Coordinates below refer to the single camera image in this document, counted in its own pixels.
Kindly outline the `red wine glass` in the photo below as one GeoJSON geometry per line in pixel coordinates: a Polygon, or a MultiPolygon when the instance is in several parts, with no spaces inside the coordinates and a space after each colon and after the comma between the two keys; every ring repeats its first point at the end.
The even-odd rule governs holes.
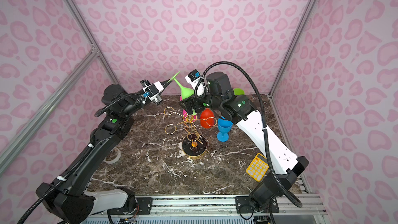
{"type": "Polygon", "coordinates": [[[200,125],[205,128],[209,129],[216,125],[216,118],[213,112],[206,108],[200,115],[200,125]]]}

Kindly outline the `lime green wine glass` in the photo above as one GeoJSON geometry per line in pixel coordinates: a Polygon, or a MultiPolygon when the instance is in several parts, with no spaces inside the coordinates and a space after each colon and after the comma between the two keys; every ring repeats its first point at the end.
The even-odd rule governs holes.
{"type": "Polygon", "coordinates": [[[245,94],[244,90],[240,89],[240,88],[235,88],[233,91],[234,91],[234,95],[235,96],[239,96],[239,95],[244,95],[245,94]]]}
{"type": "Polygon", "coordinates": [[[179,73],[180,73],[180,71],[177,72],[177,73],[169,80],[169,82],[174,81],[174,82],[178,85],[178,87],[180,88],[180,96],[181,96],[181,99],[184,100],[184,99],[187,99],[187,98],[189,98],[190,96],[192,96],[192,95],[194,94],[194,90],[191,89],[191,88],[184,87],[184,86],[176,79],[176,77],[177,77],[177,75],[178,75],[179,73]]]}

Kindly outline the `magenta wine glass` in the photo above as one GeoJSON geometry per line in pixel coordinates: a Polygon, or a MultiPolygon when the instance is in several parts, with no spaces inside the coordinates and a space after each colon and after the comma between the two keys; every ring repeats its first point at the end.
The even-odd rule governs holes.
{"type": "Polygon", "coordinates": [[[195,110],[194,97],[190,96],[187,98],[180,97],[178,102],[179,106],[183,109],[183,113],[187,116],[195,116],[197,114],[195,110]]]}

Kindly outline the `blue wine glass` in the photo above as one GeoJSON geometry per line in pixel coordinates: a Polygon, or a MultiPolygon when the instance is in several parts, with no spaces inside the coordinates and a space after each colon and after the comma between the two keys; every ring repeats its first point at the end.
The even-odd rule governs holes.
{"type": "Polygon", "coordinates": [[[220,142],[226,142],[229,139],[229,132],[231,131],[232,128],[232,121],[226,120],[224,118],[219,118],[217,120],[217,127],[218,127],[218,133],[217,133],[217,139],[220,142]]]}

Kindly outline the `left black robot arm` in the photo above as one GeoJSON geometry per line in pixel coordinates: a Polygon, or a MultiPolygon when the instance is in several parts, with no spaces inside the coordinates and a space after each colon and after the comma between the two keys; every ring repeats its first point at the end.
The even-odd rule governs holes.
{"type": "Polygon", "coordinates": [[[161,93],[172,82],[168,79],[151,84],[142,80],[143,88],[134,93],[127,93],[119,84],[106,87],[102,97],[104,107],[94,114],[105,118],[92,130],[87,146],[53,182],[42,183],[37,188],[38,200],[18,222],[24,223],[40,204],[69,224],[80,224],[90,215],[112,209],[119,213],[136,213],[138,203],[132,190],[121,186],[110,191],[88,192],[87,188],[100,164],[129,133],[133,115],[151,102],[160,104],[161,93]]]}

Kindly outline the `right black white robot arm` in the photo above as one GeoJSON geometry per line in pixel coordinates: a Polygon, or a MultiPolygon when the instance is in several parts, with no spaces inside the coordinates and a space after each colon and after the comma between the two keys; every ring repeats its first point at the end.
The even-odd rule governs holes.
{"type": "Polygon", "coordinates": [[[180,106],[189,114],[217,110],[221,118],[232,122],[259,148],[268,171],[249,194],[249,206],[255,212],[270,211],[277,197],[285,196],[296,207],[303,203],[290,192],[298,177],[309,165],[304,156],[297,156],[267,126],[264,107],[257,108],[243,93],[237,94],[229,77],[214,72],[203,77],[193,70],[185,80],[190,88],[181,92],[180,106]]]}

